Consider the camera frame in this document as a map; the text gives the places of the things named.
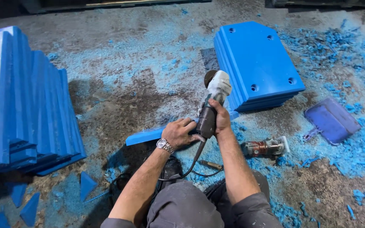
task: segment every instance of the grinder disc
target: grinder disc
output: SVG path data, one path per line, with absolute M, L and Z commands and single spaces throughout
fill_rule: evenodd
M 217 72 L 218 72 L 218 71 L 216 71 L 216 70 L 210 70 L 210 71 L 208 71 L 208 72 L 205 74 L 204 84 L 205 84 L 205 87 L 206 87 L 206 88 L 208 88 L 209 82 L 213 79 L 213 77 L 215 76 L 215 74 L 216 74 Z

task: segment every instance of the man's left hand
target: man's left hand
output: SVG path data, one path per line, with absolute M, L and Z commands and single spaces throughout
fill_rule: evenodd
M 193 130 L 196 126 L 197 123 L 190 118 L 178 119 L 167 124 L 161 134 L 161 138 L 166 139 L 170 146 L 175 150 L 194 141 L 205 141 L 205 139 L 198 134 L 188 135 L 188 132 Z

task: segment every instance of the stack of blue plastic sheets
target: stack of blue plastic sheets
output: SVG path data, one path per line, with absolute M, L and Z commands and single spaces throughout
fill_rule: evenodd
M 274 29 L 256 22 L 222 26 L 214 45 L 220 69 L 230 76 L 231 110 L 278 107 L 305 90 Z
M 84 158 L 66 70 L 19 28 L 0 29 L 0 172 L 43 176 Z

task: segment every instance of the gray pants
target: gray pants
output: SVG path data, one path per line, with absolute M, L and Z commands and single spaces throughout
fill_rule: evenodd
M 269 200 L 267 179 L 257 171 L 253 174 L 261 192 Z M 237 220 L 238 216 L 232 210 L 224 182 L 205 195 L 192 182 L 178 180 L 176 183 L 166 184 L 156 196 L 148 212 L 147 227 L 236 227 Z

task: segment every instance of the angle grinder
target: angle grinder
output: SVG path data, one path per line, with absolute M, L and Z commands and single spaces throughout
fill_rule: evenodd
M 205 138 L 205 141 L 200 143 L 192 165 L 186 173 L 178 178 L 159 179 L 160 181 L 174 181 L 176 179 L 182 179 L 186 177 L 192 171 L 195 163 L 198 161 L 207 139 L 211 138 L 215 133 L 217 112 L 215 108 L 209 105 L 208 100 L 212 98 L 223 106 L 226 97 L 229 96 L 230 92 L 232 91 L 232 86 L 229 82 L 229 75 L 225 71 L 216 70 L 210 70 L 206 73 L 204 84 L 209 93 L 205 98 L 205 104 L 198 119 L 196 131 Z
M 243 155 L 246 158 L 262 156 L 281 156 L 290 152 L 287 138 L 281 136 L 277 139 L 266 138 L 261 142 L 244 142 L 241 145 Z

